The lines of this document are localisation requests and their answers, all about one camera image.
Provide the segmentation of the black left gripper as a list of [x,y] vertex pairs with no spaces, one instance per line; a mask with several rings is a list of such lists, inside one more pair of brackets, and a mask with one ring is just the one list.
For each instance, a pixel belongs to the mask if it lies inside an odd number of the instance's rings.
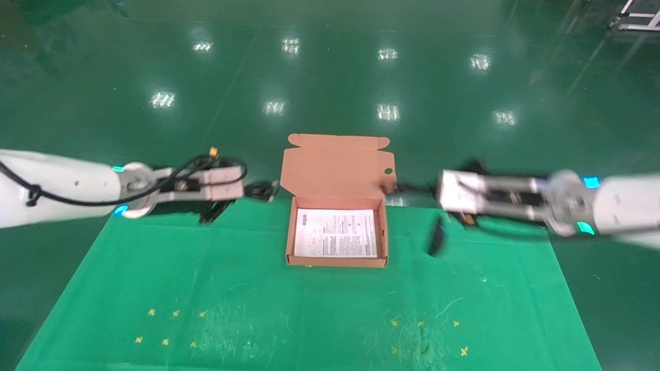
[[226,209],[235,203],[235,200],[206,201],[200,204],[199,224],[210,225],[221,216]]

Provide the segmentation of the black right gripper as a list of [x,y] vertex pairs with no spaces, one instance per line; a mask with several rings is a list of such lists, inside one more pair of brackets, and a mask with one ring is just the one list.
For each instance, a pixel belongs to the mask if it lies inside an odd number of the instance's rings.
[[[459,168],[459,171],[488,174],[483,162],[477,158],[469,160]],[[478,228],[482,233],[493,237],[516,241],[547,240],[547,230],[544,226],[505,219],[479,219],[478,221],[478,214],[455,211],[449,211],[448,215],[455,218],[465,228]]]

